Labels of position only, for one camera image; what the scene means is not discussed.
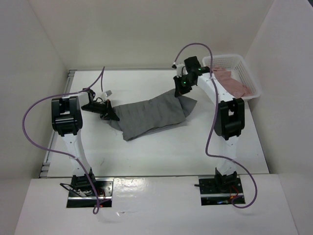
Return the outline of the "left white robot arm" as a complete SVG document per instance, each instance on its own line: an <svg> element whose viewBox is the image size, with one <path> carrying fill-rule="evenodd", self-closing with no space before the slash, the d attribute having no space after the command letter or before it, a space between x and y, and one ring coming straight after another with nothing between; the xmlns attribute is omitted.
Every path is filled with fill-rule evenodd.
<svg viewBox="0 0 313 235"><path fill-rule="evenodd" d="M97 183L82 144L82 111L99 114L103 120L120 121L120 118L111 102L103 99L98 102L90 88L51 101L52 127L65 142L73 166L70 190L78 196L90 196L96 193Z"/></svg>

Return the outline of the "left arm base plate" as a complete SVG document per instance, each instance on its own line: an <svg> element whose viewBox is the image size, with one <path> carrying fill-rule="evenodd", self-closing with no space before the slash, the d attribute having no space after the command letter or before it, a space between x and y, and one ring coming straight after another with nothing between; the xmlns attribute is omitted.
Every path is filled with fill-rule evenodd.
<svg viewBox="0 0 313 235"><path fill-rule="evenodd" d="M95 189L100 201L100 208L112 206L113 178L96 178ZM93 208L96 206L96 196L92 189L75 190L73 184L60 183L68 192L67 208Z"/></svg>

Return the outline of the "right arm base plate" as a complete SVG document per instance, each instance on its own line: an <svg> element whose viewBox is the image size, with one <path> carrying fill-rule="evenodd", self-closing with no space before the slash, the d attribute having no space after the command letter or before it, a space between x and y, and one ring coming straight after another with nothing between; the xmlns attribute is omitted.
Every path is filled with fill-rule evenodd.
<svg viewBox="0 0 313 235"><path fill-rule="evenodd" d="M226 186L220 187L214 176L199 176L199 182L194 184L200 191L202 206L217 206L245 204L245 196L240 177Z"/></svg>

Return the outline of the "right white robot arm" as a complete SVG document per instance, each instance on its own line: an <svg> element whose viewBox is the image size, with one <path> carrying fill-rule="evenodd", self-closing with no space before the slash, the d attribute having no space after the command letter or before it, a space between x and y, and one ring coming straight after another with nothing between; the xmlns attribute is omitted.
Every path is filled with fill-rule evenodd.
<svg viewBox="0 0 313 235"><path fill-rule="evenodd" d="M242 98L235 98L219 83L208 66L201 66L197 57L189 57L182 64L174 63L175 97L180 97L200 87L215 104L213 123L205 147L205 153L221 161L215 168L213 188L221 193L232 189L237 180L235 166L236 147L239 136L245 127L245 105ZM213 134L221 138L223 144L218 155L208 152Z"/></svg>

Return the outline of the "grey pleated skirt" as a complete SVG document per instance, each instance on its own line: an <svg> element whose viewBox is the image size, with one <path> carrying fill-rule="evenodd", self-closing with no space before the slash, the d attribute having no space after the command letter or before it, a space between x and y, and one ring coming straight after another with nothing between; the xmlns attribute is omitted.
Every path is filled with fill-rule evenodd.
<svg viewBox="0 0 313 235"><path fill-rule="evenodd" d="M115 106L119 121L110 120L110 127L122 132L123 140L131 141L148 133L186 121L197 101L179 96L171 89L152 99Z"/></svg>

